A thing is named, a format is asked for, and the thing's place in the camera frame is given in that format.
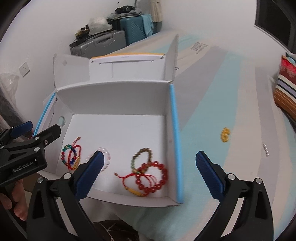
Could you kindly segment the person's left hand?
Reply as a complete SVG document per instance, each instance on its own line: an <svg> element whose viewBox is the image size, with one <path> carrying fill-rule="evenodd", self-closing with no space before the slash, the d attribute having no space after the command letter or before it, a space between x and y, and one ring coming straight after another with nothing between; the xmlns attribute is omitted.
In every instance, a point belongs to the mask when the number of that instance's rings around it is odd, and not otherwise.
<svg viewBox="0 0 296 241"><path fill-rule="evenodd" d="M25 190L23 187L23 179L18 180L15 183L13 190L11 191L11 197L1 193L1 203L5 210L13 209L15 215L22 221L27 220L28 206L26 202Z"/></svg>

